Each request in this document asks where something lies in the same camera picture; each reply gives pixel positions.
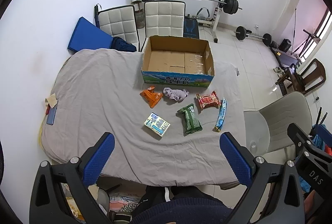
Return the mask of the light blue long packet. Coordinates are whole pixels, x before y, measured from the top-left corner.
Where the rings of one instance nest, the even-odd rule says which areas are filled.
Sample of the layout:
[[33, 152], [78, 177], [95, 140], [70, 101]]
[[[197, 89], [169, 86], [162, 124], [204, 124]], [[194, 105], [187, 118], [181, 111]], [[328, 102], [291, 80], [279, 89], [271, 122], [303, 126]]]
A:
[[227, 111], [227, 100], [226, 98], [223, 98], [218, 114], [218, 118], [214, 127], [214, 130], [217, 132], [221, 132], [221, 129], [223, 127], [224, 121], [225, 121], [225, 116], [226, 116], [226, 111]]

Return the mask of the green snack packet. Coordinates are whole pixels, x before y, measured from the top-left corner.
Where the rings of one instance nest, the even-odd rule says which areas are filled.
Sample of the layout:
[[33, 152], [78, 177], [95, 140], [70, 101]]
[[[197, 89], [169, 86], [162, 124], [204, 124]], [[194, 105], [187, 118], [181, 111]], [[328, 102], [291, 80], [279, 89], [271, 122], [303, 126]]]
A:
[[177, 111], [177, 114], [183, 116], [184, 123], [185, 123], [185, 126], [184, 126], [185, 135], [193, 134], [193, 133], [203, 130], [203, 127], [202, 127], [200, 121], [196, 117], [193, 103], [191, 103], [188, 106], [185, 106], [183, 108], [180, 108]]

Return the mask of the red flowered snack packet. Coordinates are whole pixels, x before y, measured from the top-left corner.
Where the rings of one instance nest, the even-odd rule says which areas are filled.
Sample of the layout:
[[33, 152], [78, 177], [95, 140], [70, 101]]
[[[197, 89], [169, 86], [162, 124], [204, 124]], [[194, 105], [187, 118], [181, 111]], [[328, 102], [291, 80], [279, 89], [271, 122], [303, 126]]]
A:
[[196, 99], [201, 110], [209, 107], [220, 108], [221, 106], [221, 101], [218, 98], [215, 90], [206, 95], [196, 94]]

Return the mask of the white blue tissue pack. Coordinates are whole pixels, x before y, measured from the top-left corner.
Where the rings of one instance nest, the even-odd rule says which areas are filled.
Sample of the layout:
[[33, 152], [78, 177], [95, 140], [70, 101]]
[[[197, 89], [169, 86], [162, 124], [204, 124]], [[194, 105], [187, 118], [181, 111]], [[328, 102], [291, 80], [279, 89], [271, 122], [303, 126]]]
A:
[[145, 120], [144, 125], [161, 138], [164, 136], [164, 134], [170, 127], [169, 122], [165, 121], [163, 118], [159, 117], [153, 112]]

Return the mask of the orange snack packet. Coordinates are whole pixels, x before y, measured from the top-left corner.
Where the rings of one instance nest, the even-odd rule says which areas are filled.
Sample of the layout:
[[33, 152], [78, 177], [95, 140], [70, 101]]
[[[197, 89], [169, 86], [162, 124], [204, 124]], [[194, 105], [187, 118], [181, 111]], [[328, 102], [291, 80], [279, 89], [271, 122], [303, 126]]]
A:
[[155, 92], [155, 86], [150, 86], [149, 88], [143, 90], [140, 93], [140, 96], [145, 98], [150, 108], [154, 108], [161, 100], [161, 98], [163, 98], [163, 93]]

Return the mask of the lilac cloth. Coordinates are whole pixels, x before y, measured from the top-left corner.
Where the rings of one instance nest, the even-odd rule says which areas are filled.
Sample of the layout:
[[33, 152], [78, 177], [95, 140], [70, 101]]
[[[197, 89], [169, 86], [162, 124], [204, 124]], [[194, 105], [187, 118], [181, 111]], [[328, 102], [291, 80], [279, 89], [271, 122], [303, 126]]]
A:
[[186, 89], [181, 90], [166, 87], [163, 89], [163, 94], [170, 100], [182, 102], [189, 95], [189, 92]]

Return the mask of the grey plastic chair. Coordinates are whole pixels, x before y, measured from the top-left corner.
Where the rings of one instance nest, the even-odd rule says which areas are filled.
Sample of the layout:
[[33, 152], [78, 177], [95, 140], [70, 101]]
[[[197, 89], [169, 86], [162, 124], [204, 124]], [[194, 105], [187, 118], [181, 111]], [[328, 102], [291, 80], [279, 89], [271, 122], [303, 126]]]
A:
[[295, 123], [306, 134], [312, 127], [312, 116], [306, 97], [291, 92], [257, 111], [245, 111], [247, 149], [253, 156], [292, 145], [287, 128]]

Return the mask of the blue phone on table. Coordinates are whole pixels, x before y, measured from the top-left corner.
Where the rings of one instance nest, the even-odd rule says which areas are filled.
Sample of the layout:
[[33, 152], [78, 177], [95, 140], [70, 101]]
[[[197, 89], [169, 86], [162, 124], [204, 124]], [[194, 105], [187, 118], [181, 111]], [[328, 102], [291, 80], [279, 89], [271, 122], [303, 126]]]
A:
[[57, 111], [57, 105], [55, 105], [53, 108], [49, 109], [46, 124], [48, 124], [48, 125], [54, 124], [56, 111]]

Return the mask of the dark navy operator clothing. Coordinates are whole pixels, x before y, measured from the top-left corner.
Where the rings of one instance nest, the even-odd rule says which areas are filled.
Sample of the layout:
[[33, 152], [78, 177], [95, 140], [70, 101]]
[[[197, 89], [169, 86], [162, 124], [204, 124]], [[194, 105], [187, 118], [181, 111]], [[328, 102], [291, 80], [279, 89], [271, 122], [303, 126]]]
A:
[[195, 186], [147, 186], [131, 223], [224, 223], [231, 212]]

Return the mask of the dark wooden chair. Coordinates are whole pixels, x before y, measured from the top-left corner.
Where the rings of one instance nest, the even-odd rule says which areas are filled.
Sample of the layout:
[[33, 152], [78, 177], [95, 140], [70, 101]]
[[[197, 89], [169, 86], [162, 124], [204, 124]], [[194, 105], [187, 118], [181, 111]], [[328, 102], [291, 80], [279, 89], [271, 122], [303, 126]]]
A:
[[301, 73], [297, 72], [293, 63], [286, 67], [276, 85], [279, 86], [283, 96], [288, 94], [287, 89], [289, 88], [306, 95], [322, 86], [325, 81], [325, 67], [318, 59], [314, 58]]

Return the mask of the black speaker box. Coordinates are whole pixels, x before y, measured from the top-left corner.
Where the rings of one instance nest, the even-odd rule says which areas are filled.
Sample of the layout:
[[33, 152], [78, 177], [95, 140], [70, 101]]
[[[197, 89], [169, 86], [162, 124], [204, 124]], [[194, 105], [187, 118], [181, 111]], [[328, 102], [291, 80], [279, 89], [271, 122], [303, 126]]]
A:
[[286, 53], [292, 47], [292, 42], [290, 39], [283, 39], [281, 44], [278, 46], [278, 50]]

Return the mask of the blue foam mat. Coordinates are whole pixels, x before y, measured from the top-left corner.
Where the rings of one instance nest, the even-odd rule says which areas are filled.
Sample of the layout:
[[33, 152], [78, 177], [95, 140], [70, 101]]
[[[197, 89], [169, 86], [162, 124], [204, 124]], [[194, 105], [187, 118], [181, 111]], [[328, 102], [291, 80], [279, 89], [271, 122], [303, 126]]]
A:
[[75, 26], [67, 49], [72, 52], [79, 52], [84, 49], [109, 49], [111, 47], [112, 39], [112, 36], [90, 23], [84, 17], [80, 17]]

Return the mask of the short barbell on floor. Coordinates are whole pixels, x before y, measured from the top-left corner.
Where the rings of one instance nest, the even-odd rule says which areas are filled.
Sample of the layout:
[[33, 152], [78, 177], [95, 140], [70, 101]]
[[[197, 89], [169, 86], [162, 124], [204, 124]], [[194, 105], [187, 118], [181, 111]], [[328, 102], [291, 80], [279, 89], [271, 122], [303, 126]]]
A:
[[238, 26], [236, 30], [234, 31], [236, 38], [239, 41], [244, 40], [247, 37], [253, 37], [260, 39], [265, 46], [270, 46], [272, 44], [272, 36], [269, 33], [265, 33], [263, 36], [255, 35], [252, 33], [251, 30], [247, 30], [243, 26]]

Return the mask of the left white quilted chair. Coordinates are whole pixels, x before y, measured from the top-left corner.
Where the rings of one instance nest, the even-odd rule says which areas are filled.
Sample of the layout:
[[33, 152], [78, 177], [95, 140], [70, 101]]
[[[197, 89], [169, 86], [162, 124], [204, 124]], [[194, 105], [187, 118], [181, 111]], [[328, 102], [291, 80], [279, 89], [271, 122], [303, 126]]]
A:
[[136, 27], [134, 7], [132, 5], [124, 5], [105, 10], [99, 10], [99, 8], [101, 8], [100, 4], [94, 6], [96, 27], [113, 38], [117, 36], [124, 39], [127, 43], [133, 44], [138, 51], [140, 39]]

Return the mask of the black blue bench pad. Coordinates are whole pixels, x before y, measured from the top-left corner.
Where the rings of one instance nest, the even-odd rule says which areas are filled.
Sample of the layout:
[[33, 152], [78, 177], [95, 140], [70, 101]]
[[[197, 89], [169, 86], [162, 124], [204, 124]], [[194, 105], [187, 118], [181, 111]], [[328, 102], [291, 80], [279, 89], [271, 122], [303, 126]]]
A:
[[183, 26], [183, 36], [185, 38], [200, 39], [199, 26], [196, 19], [185, 17]]

